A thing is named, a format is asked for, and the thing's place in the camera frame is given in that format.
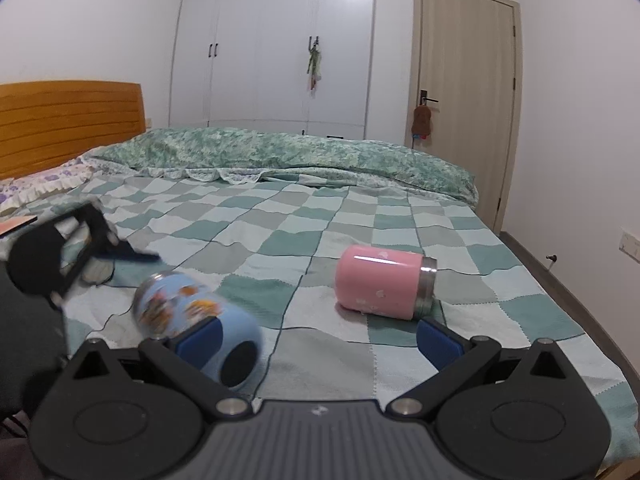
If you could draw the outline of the blue cartoon sticker cup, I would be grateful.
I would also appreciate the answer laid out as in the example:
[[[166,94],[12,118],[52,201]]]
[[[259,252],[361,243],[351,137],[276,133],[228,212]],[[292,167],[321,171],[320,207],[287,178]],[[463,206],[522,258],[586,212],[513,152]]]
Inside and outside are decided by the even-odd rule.
[[[252,318],[252,375],[262,356],[264,340],[256,318],[188,274],[152,275],[134,293],[132,310],[138,329],[148,338],[175,337],[211,316],[248,315]]]

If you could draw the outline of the pink steel-rimmed cup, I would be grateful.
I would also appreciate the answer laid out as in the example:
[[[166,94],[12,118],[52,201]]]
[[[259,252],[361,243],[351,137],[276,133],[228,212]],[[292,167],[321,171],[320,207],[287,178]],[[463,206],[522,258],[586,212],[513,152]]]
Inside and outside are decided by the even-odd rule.
[[[338,260],[334,292],[344,309],[409,321],[431,313],[436,275],[432,257],[352,245]]]

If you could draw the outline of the orange flat book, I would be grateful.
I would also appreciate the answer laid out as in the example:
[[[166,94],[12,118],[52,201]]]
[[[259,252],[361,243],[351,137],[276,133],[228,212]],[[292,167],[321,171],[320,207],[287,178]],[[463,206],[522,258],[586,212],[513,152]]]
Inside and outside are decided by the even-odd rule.
[[[25,226],[30,226],[38,219],[37,216],[21,216],[9,218],[6,220],[0,221],[0,237],[8,236],[9,234],[24,228]]]

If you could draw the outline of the purple floral pillow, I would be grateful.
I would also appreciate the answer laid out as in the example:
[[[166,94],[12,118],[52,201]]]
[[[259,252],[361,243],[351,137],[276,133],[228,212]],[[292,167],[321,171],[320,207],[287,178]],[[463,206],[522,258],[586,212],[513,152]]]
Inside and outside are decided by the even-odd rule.
[[[2,217],[14,214],[24,206],[55,194],[78,188],[97,174],[105,174],[107,166],[91,157],[76,157],[60,166],[23,177],[1,180]]]

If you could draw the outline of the checkered green bed blanket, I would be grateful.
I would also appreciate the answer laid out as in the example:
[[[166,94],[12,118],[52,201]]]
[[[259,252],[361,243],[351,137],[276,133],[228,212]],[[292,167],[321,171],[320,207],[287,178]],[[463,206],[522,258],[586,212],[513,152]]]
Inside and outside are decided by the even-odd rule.
[[[121,262],[106,284],[78,287],[66,307],[72,347],[89,336],[135,344],[134,288],[153,272],[182,271],[262,326],[266,352],[244,387],[248,396],[386,402],[433,367],[416,350],[413,323],[337,307],[337,259],[347,246],[367,241],[422,250],[442,269],[435,318],[513,347],[544,334],[559,337],[611,425],[605,463],[639,454],[638,406],[622,371],[467,206],[446,196],[97,176],[36,200],[28,211],[48,216],[86,200],[98,200],[119,233],[160,261]]]

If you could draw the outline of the green floral duvet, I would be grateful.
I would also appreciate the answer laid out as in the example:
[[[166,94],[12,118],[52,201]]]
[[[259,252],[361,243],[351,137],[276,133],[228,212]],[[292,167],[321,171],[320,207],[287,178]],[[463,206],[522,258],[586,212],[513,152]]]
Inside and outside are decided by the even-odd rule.
[[[292,180],[311,186],[408,188],[474,208],[469,171],[436,156],[375,140],[341,140],[238,128],[152,129],[88,151],[103,171],[231,184]]]

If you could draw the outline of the orange wooden headboard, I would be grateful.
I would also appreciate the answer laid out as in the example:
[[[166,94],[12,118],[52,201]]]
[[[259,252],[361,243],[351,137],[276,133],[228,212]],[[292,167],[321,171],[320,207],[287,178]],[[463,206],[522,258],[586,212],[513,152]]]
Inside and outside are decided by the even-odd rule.
[[[2,84],[0,106],[3,179],[50,169],[145,132],[142,88],[133,82]]]

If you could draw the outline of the white built-in wardrobe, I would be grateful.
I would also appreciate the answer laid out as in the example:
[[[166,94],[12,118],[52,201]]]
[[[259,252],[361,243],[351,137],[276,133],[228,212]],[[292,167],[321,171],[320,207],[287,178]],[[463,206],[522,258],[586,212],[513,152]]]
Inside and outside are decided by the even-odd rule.
[[[373,11],[374,0],[182,0],[169,125],[363,139]]]

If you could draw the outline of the green hanging ornament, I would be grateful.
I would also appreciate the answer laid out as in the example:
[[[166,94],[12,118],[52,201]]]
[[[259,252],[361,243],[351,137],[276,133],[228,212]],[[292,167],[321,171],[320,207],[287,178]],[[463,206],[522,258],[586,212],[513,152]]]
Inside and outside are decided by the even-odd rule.
[[[307,75],[309,76],[309,90],[316,90],[319,72],[320,72],[320,60],[321,52],[319,48],[319,39],[316,38],[308,49],[309,60],[307,65]]]

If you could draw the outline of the beige wooden door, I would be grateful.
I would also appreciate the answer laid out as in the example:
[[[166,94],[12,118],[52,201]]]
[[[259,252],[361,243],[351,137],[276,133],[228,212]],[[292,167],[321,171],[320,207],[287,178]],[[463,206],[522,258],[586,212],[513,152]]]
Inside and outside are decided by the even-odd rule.
[[[521,8],[513,0],[413,0],[408,116],[420,90],[439,103],[426,140],[405,144],[468,170],[475,208],[500,232],[521,115]]]

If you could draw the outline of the white wall socket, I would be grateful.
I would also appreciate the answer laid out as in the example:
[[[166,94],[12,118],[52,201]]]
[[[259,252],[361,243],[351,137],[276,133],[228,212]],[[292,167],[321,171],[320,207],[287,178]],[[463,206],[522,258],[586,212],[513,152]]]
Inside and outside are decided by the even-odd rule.
[[[620,237],[620,251],[635,262],[640,262],[640,240],[627,231]]]

